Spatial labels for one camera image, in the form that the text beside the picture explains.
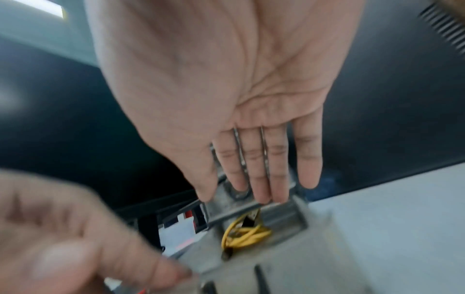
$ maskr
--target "open palm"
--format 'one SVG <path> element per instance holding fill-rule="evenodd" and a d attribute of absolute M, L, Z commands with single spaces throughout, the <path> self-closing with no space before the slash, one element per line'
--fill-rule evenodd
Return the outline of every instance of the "open palm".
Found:
<path fill-rule="evenodd" d="M 209 200 L 217 173 L 255 198 L 288 198 L 291 123 L 298 176 L 318 184 L 323 103 L 363 0 L 88 0 L 107 81 L 140 135 Z M 265 168 L 267 151 L 269 173 Z"/>

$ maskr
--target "coiled yellow cable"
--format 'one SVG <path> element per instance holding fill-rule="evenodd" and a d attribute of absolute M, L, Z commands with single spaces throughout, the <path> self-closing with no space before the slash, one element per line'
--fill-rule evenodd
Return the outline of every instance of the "coiled yellow cable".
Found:
<path fill-rule="evenodd" d="M 256 226 L 253 228 L 238 227 L 249 214 L 250 213 L 242 215 L 226 229 L 223 239 L 221 240 L 221 248 L 223 248 L 223 250 L 227 248 L 243 248 L 251 246 L 263 241 L 266 237 L 271 235 L 271 230 L 264 227 L 261 221 L 259 221 L 258 224 L 256 221 Z"/>

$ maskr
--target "blurry hand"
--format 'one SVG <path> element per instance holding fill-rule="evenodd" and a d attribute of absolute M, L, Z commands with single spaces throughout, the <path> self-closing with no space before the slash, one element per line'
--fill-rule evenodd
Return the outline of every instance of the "blurry hand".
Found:
<path fill-rule="evenodd" d="M 87 9 L 103 73 L 147 144 L 207 201 L 217 186 L 211 142 L 232 185 L 247 189 L 236 127 L 251 188 L 266 203 L 288 198 L 288 122 L 300 183 L 318 184 L 323 102 L 363 2 L 87 0 Z"/>
<path fill-rule="evenodd" d="M 103 277 L 165 288 L 189 276 L 91 191 L 0 170 L 0 293 L 103 294 Z"/>

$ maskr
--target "fluorescent light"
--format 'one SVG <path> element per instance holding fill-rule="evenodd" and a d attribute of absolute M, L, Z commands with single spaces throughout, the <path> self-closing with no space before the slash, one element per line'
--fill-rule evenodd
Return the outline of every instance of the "fluorescent light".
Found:
<path fill-rule="evenodd" d="M 47 13 L 64 18 L 63 7 L 48 0 L 13 0 Z"/>

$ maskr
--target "air vent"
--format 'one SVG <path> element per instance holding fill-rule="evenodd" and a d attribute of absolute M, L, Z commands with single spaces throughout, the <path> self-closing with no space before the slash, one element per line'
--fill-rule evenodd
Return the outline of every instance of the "air vent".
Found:
<path fill-rule="evenodd" d="M 465 25 L 459 19 L 437 4 L 428 6 L 419 16 L 457 49 L 460 55 L 465 56 Z"/>

